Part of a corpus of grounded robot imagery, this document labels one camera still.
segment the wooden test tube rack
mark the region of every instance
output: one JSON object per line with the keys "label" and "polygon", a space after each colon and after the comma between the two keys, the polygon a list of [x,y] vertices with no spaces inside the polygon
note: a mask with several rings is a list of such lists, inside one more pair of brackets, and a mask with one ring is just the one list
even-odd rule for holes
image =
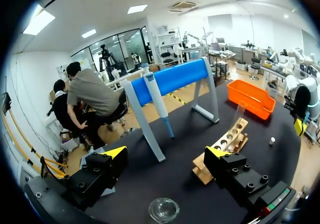
{"label": "wooden test tube rack", "polygon": [[[221,151],[235,153],[240,152],[248,141],[247,134],[242,134],[242,131],[247,126],[248,121],[241,118],[230,130],[228,130],[219,140],[217,140],[211,147]],[[194,174],[203,182],[208,184],[213,178],[209,170],[204,165],[205,153],[193,160],[195,167],[192,169]]]}

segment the person's hair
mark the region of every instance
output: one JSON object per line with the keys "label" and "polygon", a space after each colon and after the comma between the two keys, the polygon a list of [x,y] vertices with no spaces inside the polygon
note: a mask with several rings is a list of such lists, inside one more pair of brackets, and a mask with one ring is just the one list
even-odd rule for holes
{"label": "person's hair", "polygon": [[57,82],[54,83],[53,86],[54,92],[57,93],[58,91],[63,91],[66,85],[62,79],[59,79]]}
{"label": "person's hair", "polygon": [[81,71],[80,63],[79,62],[73,62],[68,65],[66,68],[66,73],[70,76],[75,76],[79,71]]}

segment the black jacket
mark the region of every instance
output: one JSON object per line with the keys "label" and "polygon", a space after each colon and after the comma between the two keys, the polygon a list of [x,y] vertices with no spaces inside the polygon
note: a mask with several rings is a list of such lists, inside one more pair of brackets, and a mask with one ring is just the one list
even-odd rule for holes
{"label": "black jacket", "polygon": [[[79,131],[79,128],[73,123],[73,121],[71,120],[69,114],[68,114],[68,106],[67,106],[67,98],[68,98],[68,94],[63,94],[61,96],[59,96],[58,98],[55,99],[52,108],[54,111],[54,114],[56,116],[56,118],[58,119],[58,121],[60,122],[60,124],[72,131],[72,132],[76,132]],[[74,107],[74,113],[77,117],[77,119],[79,120],[79,122],[82,122],[82,112],[81,110],[79,110],[77,107]]]}

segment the computer monitor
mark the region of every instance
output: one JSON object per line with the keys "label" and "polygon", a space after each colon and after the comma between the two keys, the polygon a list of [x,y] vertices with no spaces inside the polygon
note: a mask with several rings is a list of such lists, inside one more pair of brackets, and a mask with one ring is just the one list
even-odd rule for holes
{"label": "computer monitor", "polygon": [[218,43],[224,43],[225,41],[225,38],[216,38],[217,42]]}
{"label": "computer monitor", "polygon": [[217,42],[211,43],[211,47],[214,51],[221,51],[221,47]]}

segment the person's arm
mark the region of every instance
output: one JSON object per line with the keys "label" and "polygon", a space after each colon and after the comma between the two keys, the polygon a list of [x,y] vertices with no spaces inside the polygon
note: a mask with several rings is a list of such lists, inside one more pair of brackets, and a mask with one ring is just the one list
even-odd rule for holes
{"label": "person's arm", "polygon": [[75,114],[75,112],[74,112],[74,109],[73,109],[74,106],[73,106],[73,105],[68,104],[68,105],[67,105],[67,108],[68,108],[68,114],[69,114],[71,120],[73,121],[73,123],[74,123],[78,128],[83,129],[83,128],[85,128],[85,127],[88,126],[88,125],[86,125],[86,122],[87,122],[87,121],[84,121],[82,124],[79,123],[79,121],[78,121],[78,119],[77,119],[77,117],[76,117],[76,114]]}
{"label": "person's arm", "polygon": [[74,109],[73,109],[74,106],[77,105],[77,101],[78,101],[78,97],[76,96],[76,94],[73,91],[69,90],[68,98],[67,98],[67,102],[66,102],[67,103],[67,108],[68,108],[67,112],[68,112],[71,120],[73,121],[73,123],[78,128],[83,129],[83,128],[87,127],[87,125],[86,125],[87,121],[84,121],[82,124],[79,123],[79,121],[78,121],[78,119],[76,117],[76,114],[74,112]]}

